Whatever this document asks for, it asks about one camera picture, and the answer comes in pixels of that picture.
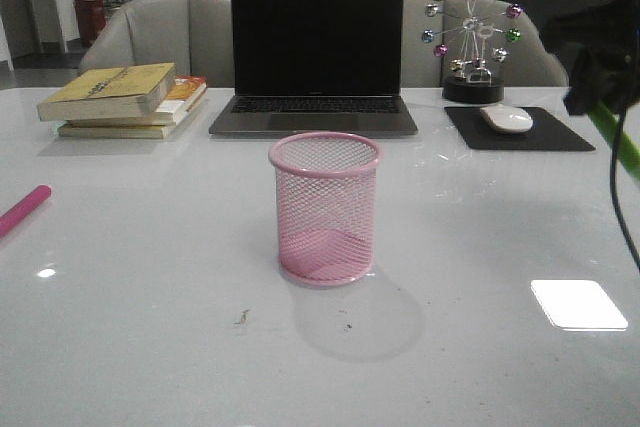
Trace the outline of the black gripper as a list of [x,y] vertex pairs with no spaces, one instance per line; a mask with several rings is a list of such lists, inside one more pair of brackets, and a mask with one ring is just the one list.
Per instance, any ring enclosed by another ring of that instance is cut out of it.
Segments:
[[542,28],[550,53],[579,48],[564,105],[585,115],[600,104],[616,115],[639,102],[639,0],[610,0],[551,18]]

